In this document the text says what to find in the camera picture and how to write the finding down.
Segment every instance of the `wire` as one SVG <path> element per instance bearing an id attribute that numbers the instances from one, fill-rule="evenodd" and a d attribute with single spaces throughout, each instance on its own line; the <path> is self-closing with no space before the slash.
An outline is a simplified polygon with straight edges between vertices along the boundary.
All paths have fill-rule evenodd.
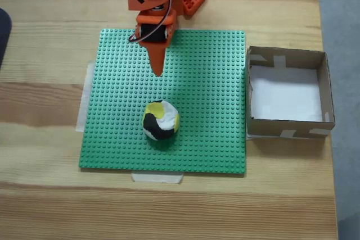
<path id="1" fill-rule="evenodd" d="M 171 5 L 172 5 L 172 0 L 169 0 L 169 4 L 168 4 L 168 8 L 166 9 L 166 13 L 164 15 L 164 17 L 160 20 L 160 22 L 154 27 L 153 30 L 151 30 L 149 33 L 147 33 L 146 35 L 142 36 L 142 37 L 138 37 L 138 38 L 135 38 L 135 33 L 132 34 L 130 37 L 129 37 L 129 42 L 141 42 L 143 41 L 144 39 L 147 39 L 148 37 L 150 37 L 151 35 L 153 35 L 154 32 L 156 32 L 163 24 L 163 22 L 165 21 L 165 19 L 168 17 L 169 13 L 170 13 L 170 9 L 171 9 Z"/>

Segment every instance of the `green lego baseplate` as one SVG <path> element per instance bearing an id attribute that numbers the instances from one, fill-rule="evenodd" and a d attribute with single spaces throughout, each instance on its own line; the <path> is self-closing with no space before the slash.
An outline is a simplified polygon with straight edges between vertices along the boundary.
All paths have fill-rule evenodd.
<path id="1" fill-rule="evenodd" d="M 177 30 L 161 77 L 130 29 L 103 29 L 79 166 L 82 168 L 243 174 L 245 33 Z M 142 130 L 145 106 L 166 100 L 179 131 L 153 141 Z"/>

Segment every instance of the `gray floor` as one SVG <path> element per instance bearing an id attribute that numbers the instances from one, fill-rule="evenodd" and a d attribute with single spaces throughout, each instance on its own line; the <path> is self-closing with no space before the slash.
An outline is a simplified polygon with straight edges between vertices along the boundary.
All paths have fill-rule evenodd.
<path id="1" fill-rule="evenodd" d="M 339 236 L 355 223 L 360 238 L 360 0 L 320 3 L 336 117 L 332 146 Z"/>

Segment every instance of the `orange robot base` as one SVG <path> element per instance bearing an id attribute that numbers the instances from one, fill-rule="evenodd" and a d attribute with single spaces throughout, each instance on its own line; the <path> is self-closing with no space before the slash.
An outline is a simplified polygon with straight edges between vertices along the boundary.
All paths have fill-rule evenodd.
<path id="1" fill-rule="evenodd" d="M 185 15 L 191 17 L 199 9 L 205 0 L 172 0 L 169 15 L 163 21 L 161 40 L 148 39 L 139 41 L 139 45 L 147 49 L 150 59 L 150 66 L 156 76 L 161 76 L 164 69 L 165 52 L 169 47 L 174 32 L 177 28 L 177 16 Z M 144 35 L 142 26 L 153 25 L 156 27 L 166 14 L 169 0 L 129 0 L 129 10 L 140 11 L 136 18 L 137 26 L 135 29 L 135 37 L 139 38 Z"/>

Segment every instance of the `white paper under baseplate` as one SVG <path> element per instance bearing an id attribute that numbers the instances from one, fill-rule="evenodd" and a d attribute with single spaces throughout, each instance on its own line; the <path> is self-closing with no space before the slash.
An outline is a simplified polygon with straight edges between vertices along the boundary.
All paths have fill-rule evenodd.
<path id="1" fill-rule="evenodd" d="M 252 66 L 250 82 L 255 119 L 322 122 L 316 70 Z"/>

